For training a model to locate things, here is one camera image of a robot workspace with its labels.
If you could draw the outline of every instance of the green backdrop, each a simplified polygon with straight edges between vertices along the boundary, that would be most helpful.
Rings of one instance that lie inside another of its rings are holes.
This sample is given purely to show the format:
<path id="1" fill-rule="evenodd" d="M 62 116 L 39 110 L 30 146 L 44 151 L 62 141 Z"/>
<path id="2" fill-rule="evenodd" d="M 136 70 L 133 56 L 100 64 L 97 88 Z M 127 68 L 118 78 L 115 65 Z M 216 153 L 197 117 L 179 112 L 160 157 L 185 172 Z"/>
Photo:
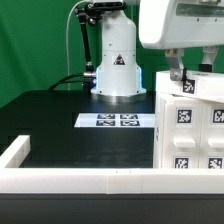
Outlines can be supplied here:
<path id="1" fill-rule="evenodd" d="M 45 90 L 67 75 L 65 30 L 68 14 L 77 0 L 0 0 L 0 107 L 28 90 Z M 138 7 L 126 14 L 138 24 Z M 72 17 L 70 52 L 72 73 L 84 71 L 84 54 L 78 20 Z M 101 62 L 100 26 L 88 28 L 93 62 Z M 185 51 L 184 63 L 197 69 L 201 49 Z M 223 69 L 223 49 L 216 71 Z M 143 86 L 154 89 L 155 72 L 168 66 L 164 51 L 143 49 L 137 40 L 137 62 L 143 68 Z"/>

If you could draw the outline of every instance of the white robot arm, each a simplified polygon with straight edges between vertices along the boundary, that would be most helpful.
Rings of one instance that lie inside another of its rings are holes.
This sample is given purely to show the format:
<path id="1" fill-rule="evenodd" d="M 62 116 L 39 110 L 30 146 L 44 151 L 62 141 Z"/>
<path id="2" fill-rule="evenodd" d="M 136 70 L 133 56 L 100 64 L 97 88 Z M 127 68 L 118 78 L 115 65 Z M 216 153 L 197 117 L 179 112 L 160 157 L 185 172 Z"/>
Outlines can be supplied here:
<path id="1" fill-rule="evenodd" d="M 150 49 L 166 49 L 170 78 L 186 78 L 184 48 L 204 47 L 202 72 L 212 72 L 224 44 L 224 2 L 220 0 L 141 0 L 139 36 Z"/>

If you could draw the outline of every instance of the white box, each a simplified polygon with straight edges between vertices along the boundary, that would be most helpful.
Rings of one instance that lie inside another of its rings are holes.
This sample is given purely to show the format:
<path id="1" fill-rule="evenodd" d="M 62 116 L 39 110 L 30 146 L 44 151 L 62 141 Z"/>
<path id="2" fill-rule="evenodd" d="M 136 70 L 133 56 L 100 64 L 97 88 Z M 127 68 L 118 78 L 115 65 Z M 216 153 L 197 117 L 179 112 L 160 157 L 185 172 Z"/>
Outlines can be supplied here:
<path id="1" fill-rule="evenodd" d="M 170 71 L 157 72 L 156 91 L 224 103 L 224 75 L 187 71 L 187 80 L 171 81 Z"/>
<path id="2" fill-rule="evenodd" d="M 157 92 L 154 168 L 198 168 L 203 103 Z"/>

